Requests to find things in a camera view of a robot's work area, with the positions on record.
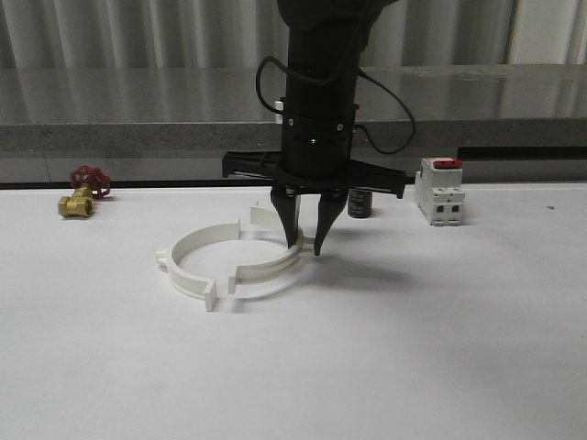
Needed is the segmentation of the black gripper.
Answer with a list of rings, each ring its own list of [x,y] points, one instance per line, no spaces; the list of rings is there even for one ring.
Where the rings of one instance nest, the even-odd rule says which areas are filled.
[[[404,196],[406,175],[401,170],[350,157],[356,111],[334,119],[316,119],[273,110],[282,125],[276,151],[229,151],[222,158],[222,175],[243,175],[272,182],[271,202],[282,222],[287,246],[298,239],[298,193],[322,193],[314,254],[319,256],[331,226],[345,207],[345,192],[359,189]]]

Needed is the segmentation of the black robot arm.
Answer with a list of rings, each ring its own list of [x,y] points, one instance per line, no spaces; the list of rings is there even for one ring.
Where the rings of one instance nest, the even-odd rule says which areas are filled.
[[[224,176],[242,174],[271,183],[271,202],[288,246],[298,239],[299,197],[317,194],[314,252],[320,253],[330,227],[345,207],[349,190],[404,194],[401,170],[351,158],[360,54],[384,1],[281,1],[290,29],[281,148],[231,151],[222,159]]]

